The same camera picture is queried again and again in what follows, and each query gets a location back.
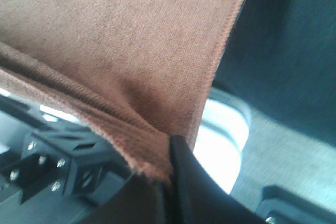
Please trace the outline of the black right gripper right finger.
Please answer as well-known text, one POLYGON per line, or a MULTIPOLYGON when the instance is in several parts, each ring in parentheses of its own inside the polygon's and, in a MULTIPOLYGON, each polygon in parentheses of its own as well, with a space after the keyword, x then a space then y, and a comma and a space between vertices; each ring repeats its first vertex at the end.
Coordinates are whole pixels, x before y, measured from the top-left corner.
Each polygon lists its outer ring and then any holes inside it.
POLYGON ((204 170, 182 136, 170 137, 172 223, 265 223, 225 193, 204 170))

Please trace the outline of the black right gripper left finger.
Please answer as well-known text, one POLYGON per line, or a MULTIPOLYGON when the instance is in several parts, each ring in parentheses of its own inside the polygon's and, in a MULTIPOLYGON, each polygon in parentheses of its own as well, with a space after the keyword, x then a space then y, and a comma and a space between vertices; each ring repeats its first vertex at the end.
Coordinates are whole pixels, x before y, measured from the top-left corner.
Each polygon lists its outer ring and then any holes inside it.
POLYGON ((133 175, 115 196, 79 223, 168 223, 165 186, 133 175))

